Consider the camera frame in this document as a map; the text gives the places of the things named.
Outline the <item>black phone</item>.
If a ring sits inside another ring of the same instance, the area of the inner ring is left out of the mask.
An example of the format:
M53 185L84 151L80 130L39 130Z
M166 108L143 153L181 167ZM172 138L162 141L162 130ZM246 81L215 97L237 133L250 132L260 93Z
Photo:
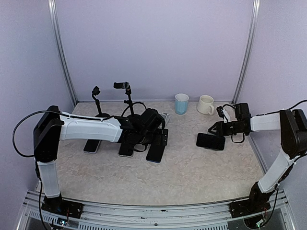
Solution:
M222 151L225 147L225 137L198 133L196 146L210 150Z

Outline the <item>blue phone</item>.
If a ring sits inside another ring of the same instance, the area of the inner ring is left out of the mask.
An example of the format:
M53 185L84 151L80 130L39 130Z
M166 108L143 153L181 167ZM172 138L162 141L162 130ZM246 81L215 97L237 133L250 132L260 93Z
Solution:
M165 146L151 145L146 156L146 160L150 162L160 163Z

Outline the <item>grey folding phone stand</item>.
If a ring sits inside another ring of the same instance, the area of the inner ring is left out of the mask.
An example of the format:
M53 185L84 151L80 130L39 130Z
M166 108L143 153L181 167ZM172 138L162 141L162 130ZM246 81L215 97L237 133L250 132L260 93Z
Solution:
M164 118L165 125L167 125L169 120L170 120L170 114L168 114L168 113L161 113L160 115Z

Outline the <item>tall black phone stand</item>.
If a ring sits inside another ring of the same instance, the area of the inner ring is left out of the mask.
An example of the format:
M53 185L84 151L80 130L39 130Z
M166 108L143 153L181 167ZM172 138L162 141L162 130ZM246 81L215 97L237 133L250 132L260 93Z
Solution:
M128 106L124 109L122 112L121 116L123 117L125 112L130 109L130 114L134 115L134 110L133 106L135 104L141 104L145 109L147 109L146 105L143 102L133 102L131 99L131 87L128 82L114 82L113 84L114 89L124 89L125 94L128 96L128 100L124 100L124 103L127 104Z

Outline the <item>black round-base phone stand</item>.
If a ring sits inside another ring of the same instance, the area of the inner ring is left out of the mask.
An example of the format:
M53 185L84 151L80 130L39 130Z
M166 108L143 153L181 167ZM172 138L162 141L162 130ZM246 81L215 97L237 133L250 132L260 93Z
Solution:
M100 101L96 98L97 95L100 94L100 89L98 86L95 86L92 90L92 98L94 99L95 101L95 105L97 107L97 111L98 111L98 115L96 115L96 117L99 117L99 118L108 118L110 117L109 114L107 113L103 113L102 110L101 110L101 106L100 106Z

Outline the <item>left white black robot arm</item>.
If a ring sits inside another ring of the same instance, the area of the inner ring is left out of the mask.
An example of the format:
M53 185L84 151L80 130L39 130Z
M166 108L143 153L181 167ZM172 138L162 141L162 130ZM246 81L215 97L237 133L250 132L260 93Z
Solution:
M92 139L120 144L119 155L131 157L137 145L148 151L147 159L160 162L167 145L170 120L167 113L147 108L141 115L105 118L61 112L57 106L42 111L43 116L33 131L34 153L38 177L48 198L48 205L57 213L67 209L61 198L56 159L59 142L70 139Z

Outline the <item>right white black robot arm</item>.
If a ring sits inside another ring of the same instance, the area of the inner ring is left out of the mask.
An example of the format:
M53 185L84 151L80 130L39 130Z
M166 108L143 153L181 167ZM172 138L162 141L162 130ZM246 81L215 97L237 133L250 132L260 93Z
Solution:
M261 195L270 194L284 180L296 161L307 153L307 116L295 106L261 115L251 115L247 103L232 105L235 119L231 119L226 105L217 108L221 121L214 123L208 132L217 136L243 137L252 135L260 150L272 144L271 165L265 175L256 182L258 194L245 202L248 212L255 213L264 205Z

